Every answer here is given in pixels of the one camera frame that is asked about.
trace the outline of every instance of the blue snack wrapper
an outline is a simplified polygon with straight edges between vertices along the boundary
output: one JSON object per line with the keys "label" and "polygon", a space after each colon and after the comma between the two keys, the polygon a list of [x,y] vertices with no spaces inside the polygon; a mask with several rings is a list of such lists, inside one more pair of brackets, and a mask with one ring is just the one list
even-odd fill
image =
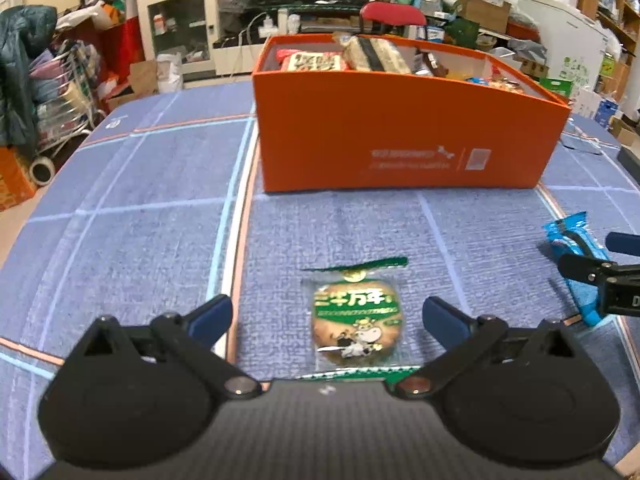
{"label": "blue snack wrapper", "polygon": [[[545,230],[546,239],[551,243],[556,260],[565,253],[592,256],[600,260],[610,259],[607,251],[588,231],[586,211],[550,222],[542,228]],[[601,322],[603,318],[598,313],[598,288],[594,285],[574,282],[574,280],[564,281],[574,298],[582,320],[589,326],[595,326]]]}

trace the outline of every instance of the green jacket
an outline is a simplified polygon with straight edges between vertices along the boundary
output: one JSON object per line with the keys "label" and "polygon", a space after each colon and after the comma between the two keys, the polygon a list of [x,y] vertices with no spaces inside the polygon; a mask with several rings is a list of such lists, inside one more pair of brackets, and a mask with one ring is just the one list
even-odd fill
{"label": "green jacket", "polygon": [[0,146],[20,146],[35,154],[36,109],[31,99],[29,64],[49,46],[56,8],[17,6],[0,12]]}

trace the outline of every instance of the metal screw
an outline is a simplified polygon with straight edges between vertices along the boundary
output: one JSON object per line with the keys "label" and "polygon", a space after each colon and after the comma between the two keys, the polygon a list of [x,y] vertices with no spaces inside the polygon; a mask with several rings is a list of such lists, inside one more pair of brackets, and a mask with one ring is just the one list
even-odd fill
{"label": "metal screw", "polygon": [[252,378],[247,376],[232,377],[225,383],[228,392],[236,395],[246,395],[254,392],[258,387]]}
{"label": "metal screw", "polygon": [[407,377],[398,384],[398,387],[402,388],[405,393],[420,395],[431,390],[431,381],[426,377]]}

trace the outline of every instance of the box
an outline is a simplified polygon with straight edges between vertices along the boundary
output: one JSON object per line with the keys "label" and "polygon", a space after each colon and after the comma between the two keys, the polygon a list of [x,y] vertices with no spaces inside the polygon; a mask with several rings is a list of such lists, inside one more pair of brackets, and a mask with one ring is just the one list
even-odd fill
{"label": "box", "polygon": [[574,86],[573,81],[565,81],[564,79],[549,79],[547,77],[540,78],[540,86],[551,90],[554,94],[563,97],[571,97],[571,90]]}
{"label": "box", "polygon": [[638,153],[640,142],[631,148],[623,146],[616,157],[629,175],[640,185],[640,159]]}
{"label": "box", "polygon": [[600,106],[600,101],[602,101],[602,97],[596,92],[580,88],[572,110],[574,114],[593,119]]}
{"label": "box", "polygon": [[16,148],[0,148],[0,211],[9,209],[36,193],[29,177],[29,165]]}
{"label": "box", "polygon": [[[269,38],[252,77],[267,192],[536,186],[570,113],[556,94],[484,52],[387,39],[407,62],[432,52],[458,79],[281,72],[278,49],[341,48],[329,34]],[[494,69],[526,94],[464,81]]]}
{"label": "box", "polygon": [[549,72],[549,67],[547,65],[542,65],[530,59],[524,59],[523,57],[519,56],[514,56],[513,59],[522,62],[520,71],[532,78],[544,79]]}
{"label": "box", "polygon": [[107,107],[113,112],[118,106],[149,97],[158,93],[158,63],[141,61],[129,67],[129,78],[123,85],[116,86],[105,97]]}
{"label": "box", "polygon": [[480,27],[505,33],[511,4],[502,3],[501,6],[491,3],[493,0],[458,0],[456,12],[459,16],[472,22],[476,22]]}
{"label": "box", "polygon": [[623,146],[632,146],[634,142],[640,141],[638,134],[617,117],[611,120],[611,135]]}

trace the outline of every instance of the shopping cart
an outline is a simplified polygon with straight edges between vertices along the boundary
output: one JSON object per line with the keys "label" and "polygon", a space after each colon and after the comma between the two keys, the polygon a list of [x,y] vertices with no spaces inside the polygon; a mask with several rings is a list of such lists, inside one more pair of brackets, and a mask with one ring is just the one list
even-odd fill
{"label": "shopping cart", "polygon": [[29,173],[36,184],[46,186],[60,166],[54,161],[66,143],[89,134],[104,112],[97,107],[76,47],[47,61],[31,77],[47,99],[37,107],[40,137]]}

